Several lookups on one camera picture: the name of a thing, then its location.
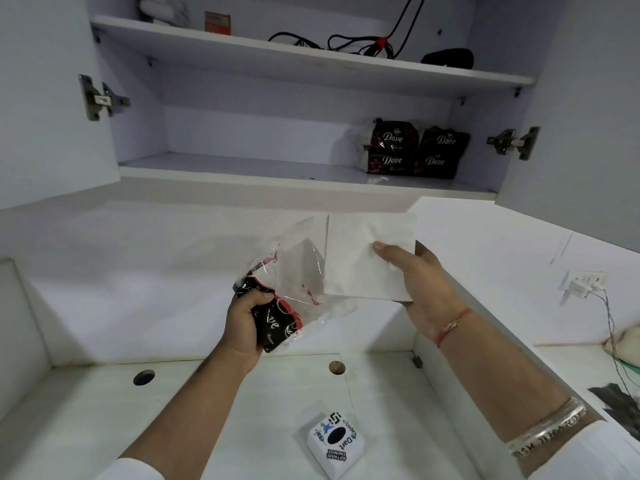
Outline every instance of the cabinet shelf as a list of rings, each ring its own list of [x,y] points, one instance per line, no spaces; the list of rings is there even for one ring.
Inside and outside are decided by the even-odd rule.
[[[123,177],[262,185],[289,189],[402,194],[416,197],[476,200],[495,200],[496,197],[496,193],[455,180],[368,175],[357,168],[337,165],[187,153],[164,153],[121,162],[120,174]]]
[[[96,16],[92,24],[161,63],[304,84],[453,99],[536,82],[531,77],[295,47],[113,16]]]

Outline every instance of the hand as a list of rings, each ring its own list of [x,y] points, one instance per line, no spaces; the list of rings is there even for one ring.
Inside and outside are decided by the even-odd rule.
[[[258,336],[251,309],[256,305],[266,305],[272,299],[273,293],[252,290],[240,298],[234,297],[229,305],[225,332],[216,349],[238,357],[245,375],[253,370],[262,354],[262,346],[257,345]]]
[[[373,249],[382,259],[402,269],[404,286],[413,300],[403,305],[415,327],[428,339],[435,340],[438,332],[466,309],[438,258],[420,242],[415,242],[415,254],[380,241],[373,243]]]

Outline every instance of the right hand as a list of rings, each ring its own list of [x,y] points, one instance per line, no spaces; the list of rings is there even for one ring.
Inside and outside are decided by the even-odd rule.
[[[420,242],[415,242],[415,254],[383,242],[373,243],[373,249],[385,261],[404,273],[404,286],[412,302],[403,303],[418,331],[430,340],[453,322],[467,306],[453,290],[440,261]]]

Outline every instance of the white sleeve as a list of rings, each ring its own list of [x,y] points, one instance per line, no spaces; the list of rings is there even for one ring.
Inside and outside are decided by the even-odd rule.
[[[133,458],[119,458],[96,480],[164,480],[155,468]]]
[[[572,437],[529,480],[634,480],[639,472],[640,442],[606,421],[596,421]]]

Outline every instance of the silver bangle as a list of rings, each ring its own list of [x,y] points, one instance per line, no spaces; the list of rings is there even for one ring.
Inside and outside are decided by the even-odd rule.
[[[587,408],[584,407],[584,403],[572,397],[549,418],[508,442],[509,453],[520,458],[528,456],[534,448],[553,440],[565,429],[574,427],[585,414],[587,414]]]

